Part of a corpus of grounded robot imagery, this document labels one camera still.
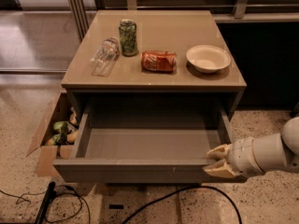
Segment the soda can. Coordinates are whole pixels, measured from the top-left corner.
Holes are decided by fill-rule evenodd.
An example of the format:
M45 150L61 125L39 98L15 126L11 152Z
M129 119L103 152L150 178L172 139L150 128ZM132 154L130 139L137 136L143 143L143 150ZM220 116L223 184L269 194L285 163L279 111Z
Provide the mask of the soda can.
M123 56L135 56L138 53L136 30L137 26L134 21L127 19L120 21L120 43Z

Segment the white bowl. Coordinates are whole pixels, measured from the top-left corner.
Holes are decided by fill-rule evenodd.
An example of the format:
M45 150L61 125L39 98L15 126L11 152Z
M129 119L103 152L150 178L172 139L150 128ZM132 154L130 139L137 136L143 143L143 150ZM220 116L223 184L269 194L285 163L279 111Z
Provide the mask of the white bowl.
M202 73L214 73L231 63L231 56L223 49L201 45L187 51L188 61Z

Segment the floor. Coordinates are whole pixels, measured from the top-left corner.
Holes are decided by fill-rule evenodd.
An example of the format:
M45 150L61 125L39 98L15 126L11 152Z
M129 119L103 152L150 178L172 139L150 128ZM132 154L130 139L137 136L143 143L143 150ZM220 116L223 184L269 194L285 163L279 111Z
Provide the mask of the floor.
M0 11L0 68L66 69L78 48L69 13ZM26 157L32 135L47 103L60 91L60 75L0 75L0 190L21 196L43 193L60 177L37 177L40 149ZM290 119L288 110L238 110L232 119L234 139L277 133ZM68 184L88 203L91 223L119 224L145 203L179 186L107 186ZM235 202L243 223L298 223L299 175L279 171L243 184L205 184L224 191ZM65 192L63 187L57 193ZM34 223L44 194L26 195L31 202L0 193L0 223ZM51 205L49 221L67 218L80 207L66 195ZM74 218L61 223L88 223L85 204ZM190 189L144 209L129 223L238 223L231 204L210 189Z

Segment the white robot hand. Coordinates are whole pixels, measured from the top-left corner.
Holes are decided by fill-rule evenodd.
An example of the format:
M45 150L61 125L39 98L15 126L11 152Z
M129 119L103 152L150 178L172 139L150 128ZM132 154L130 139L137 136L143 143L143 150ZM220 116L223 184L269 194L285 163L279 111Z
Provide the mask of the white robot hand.
M218 177L251 177L274 170L299 173L299 117L290 119L281 134L239 139L211 149L206 156L216 162L204 171Z

